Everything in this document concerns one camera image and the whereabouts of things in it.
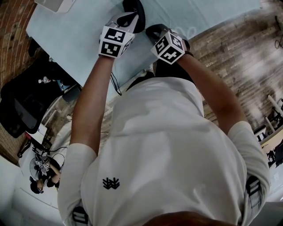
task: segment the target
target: white t-shirt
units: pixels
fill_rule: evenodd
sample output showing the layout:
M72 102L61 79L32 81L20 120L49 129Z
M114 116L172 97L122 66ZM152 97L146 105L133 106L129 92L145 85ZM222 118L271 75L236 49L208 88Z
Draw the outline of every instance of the white t-shirt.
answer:
M193 83L153 78L115 105L98 157L83 144L69 146L58 206L66 225L80 201L93 226L142 226L178 211L246 225L247 175L259 179L263 204L269 168L250 125L238 122L225 135L203 117Z

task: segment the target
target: black pants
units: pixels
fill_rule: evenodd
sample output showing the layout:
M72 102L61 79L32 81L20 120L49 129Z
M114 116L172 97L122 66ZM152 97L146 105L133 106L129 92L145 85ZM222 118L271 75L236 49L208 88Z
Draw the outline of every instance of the black pants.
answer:
M130 88L132 88L134 85L154 77L158 77L158 78L175 77L175 78L185 79L194 83L191 77L189 76L189 74L177 63L173 63L172 65L170 65L162 60L158 60L155 76L152 72L148 72L144 77L139 77L136 80L134 80L134 82L129 86L127 91Z

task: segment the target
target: black wrist strap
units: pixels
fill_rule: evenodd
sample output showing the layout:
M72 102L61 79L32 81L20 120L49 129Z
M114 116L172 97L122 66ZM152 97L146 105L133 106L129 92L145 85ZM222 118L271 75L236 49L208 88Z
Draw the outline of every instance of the black wrist strap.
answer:
M192 57L194 57L194 55L193 55L191 52L189 52L189 51L185 51L185 54L189 54L189 55L191 55Z

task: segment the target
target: white table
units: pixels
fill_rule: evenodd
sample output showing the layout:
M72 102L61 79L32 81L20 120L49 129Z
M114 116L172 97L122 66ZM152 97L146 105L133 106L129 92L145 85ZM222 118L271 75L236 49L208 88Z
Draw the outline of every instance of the white table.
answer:
M261 7L260 0L141 0L146 27L163 23L188 39L234 16ZM123 12L122 0L77 0L69 12L37 6L27 26L32 37L80 85L98 58L103 26ZM116 60L113 73L120 86L155 61L145 32ZM115 92L110 83L108 95Z

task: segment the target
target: white cube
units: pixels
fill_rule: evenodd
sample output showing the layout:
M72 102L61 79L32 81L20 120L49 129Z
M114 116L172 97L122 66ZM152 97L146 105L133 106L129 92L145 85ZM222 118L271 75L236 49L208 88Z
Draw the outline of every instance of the white cube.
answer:
M185 54L182 39L167 32L155 46L151 49L152 53L159 59L168 64L175 63Z
M100 38L99 54L108 57L120 57L130 46L134 34L104 26Z

